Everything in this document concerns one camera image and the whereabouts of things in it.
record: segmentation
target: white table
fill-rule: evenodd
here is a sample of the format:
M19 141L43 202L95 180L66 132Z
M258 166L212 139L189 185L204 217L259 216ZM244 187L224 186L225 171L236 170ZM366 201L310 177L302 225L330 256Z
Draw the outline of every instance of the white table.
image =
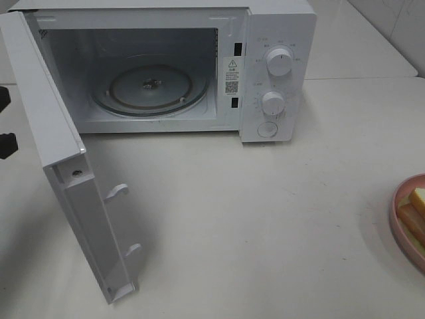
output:
M16 0L7 0L10 4ZM406 59L346 0L309 0L317 28L306 78L416 76ZM0 12L7 6L0 4ZM15 83L0 34L0 84Z
M21 148L0 166L0 318L423 318L425 276L395 243L388 208L424 171L425 80L307 80L290 144L85 136L103 191L129 185L118 233L147 251L140 291L111 306L11 92L0 127Z

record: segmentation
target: white microwave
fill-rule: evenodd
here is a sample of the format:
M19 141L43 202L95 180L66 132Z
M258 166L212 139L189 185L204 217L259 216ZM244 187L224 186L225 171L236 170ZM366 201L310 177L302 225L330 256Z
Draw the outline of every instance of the white microwave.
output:
M0 27L42 166L113 302L135 290L81 133L291 139L316 16L306 0L21 0Z

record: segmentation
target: timer knob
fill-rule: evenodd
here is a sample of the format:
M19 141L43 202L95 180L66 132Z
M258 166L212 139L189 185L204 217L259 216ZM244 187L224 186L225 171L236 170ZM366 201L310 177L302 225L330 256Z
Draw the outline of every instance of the timer knob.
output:
M279 92L267 92L262 99L263 112L275 116L285 110L285 99Z
M274 47L266 54L268 72L274 76L283 76L292 68L294 58L288 47Z

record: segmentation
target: open microwave door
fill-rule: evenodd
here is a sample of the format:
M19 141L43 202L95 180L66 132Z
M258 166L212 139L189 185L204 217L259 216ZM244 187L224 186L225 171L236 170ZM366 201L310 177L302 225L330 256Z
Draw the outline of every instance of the open microwave door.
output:
M0 28L46 176L88 263L111 303L135 290L74 123L21 12L0 15Z

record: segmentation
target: warning label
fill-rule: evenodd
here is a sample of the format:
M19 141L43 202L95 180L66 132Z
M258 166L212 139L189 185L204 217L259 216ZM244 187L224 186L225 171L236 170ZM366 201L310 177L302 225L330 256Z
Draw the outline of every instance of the warning label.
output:
M241 56L223 58L224 95L238 96L240 94L243 62Z

